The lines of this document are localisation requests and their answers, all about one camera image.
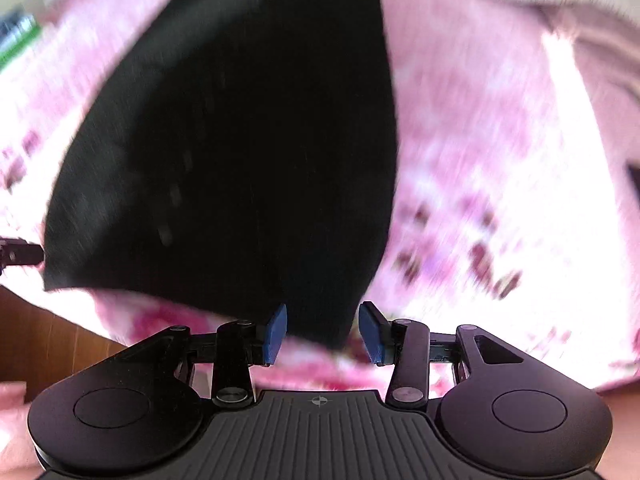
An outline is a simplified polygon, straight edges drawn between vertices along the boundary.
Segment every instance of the black fabric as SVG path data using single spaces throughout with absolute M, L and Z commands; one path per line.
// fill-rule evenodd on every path
M 344 343 L 386 245 L 379 0 L 172 0 L 63 162 L 45 288 L 133 290 Z

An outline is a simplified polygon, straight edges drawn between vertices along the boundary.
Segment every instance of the blue gripper pad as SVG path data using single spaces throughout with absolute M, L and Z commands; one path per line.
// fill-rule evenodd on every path
M 358 310 L 358 328 L 371 362 L 383 362 L 385 346 L 380 339 L 380 324 L 364 304 L 361 304 Z
M 287 306 L 282 304 L 266 327 L 262 355 L 265 364 L 274 364 L 280 351 L 280 345 L 287 333 Z

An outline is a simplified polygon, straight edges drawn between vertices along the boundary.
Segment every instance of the wooden floor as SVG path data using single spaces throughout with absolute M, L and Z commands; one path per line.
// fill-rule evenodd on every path
M 0 381 L 26 381 L 28 400 L 124 348 L 25 302 L 4 287 L 0 287 L 0 326 Z

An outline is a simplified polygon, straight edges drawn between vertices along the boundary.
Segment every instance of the ridged black surface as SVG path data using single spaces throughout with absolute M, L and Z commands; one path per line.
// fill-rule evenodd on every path
M 65 477 L 47 472 L 43 478 Z M 490 480 L 499 477 L 460 460 L 434 434 L 424 416 L 390 410 L 375 392 L 264 392 L 251 409 L 217 415 L 203 437 L 184 455 L 134 478 Z M 596 480 L 599 476 L 585 471 L 572 478 Z

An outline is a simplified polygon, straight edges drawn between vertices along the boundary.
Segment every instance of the bedsheet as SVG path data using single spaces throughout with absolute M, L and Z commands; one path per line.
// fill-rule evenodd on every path
M 42 240 L 66 147 L 92 98 L 167 0 L 58 0 L 39 42 L 0 74 L 0 233 Z M 382 0 L 399 127 L 386 253 L 364 300 L 435 332 L 482 326 L 588 387 L 640 368 L 640 218 L 624 173 L 640 158 L 629 85 L 553 32 L 549 14 L 495 0 Z M 125 291 L 46 294 L 38 269 L 0 283 L 132 344 L 224 319 Z M 354 330 L 328 352 L 288 338 L 262 387 L 378 388 Z M 452 386 L 432 366 L 431 395 Z

